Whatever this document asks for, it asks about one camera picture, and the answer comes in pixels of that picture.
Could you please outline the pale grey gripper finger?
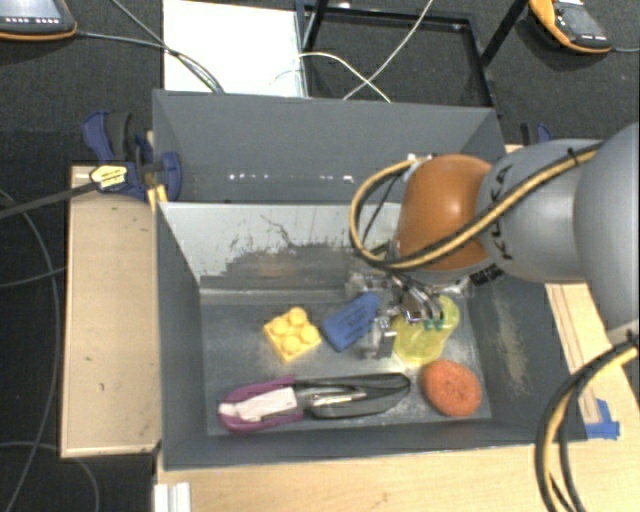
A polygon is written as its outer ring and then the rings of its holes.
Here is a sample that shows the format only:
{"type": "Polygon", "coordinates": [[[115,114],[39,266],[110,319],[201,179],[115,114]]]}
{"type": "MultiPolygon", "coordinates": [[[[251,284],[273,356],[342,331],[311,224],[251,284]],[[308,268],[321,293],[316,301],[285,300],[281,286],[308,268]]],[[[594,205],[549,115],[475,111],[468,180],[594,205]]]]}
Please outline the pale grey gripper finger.
{"type": "Polygon", "coordinates": [[[344,285],[347,300],[355,300],[365,293],[381,294],[389,288],[389,279],[383,273],[373,271],[354,271],[344,285]]]}
{"type": "Polygon", "coordinates": [[[388,317],[376,318],[370,331],[359,342],[359,355],[364,359],[389,358],[397,331],[391,327],[388,317]]]}

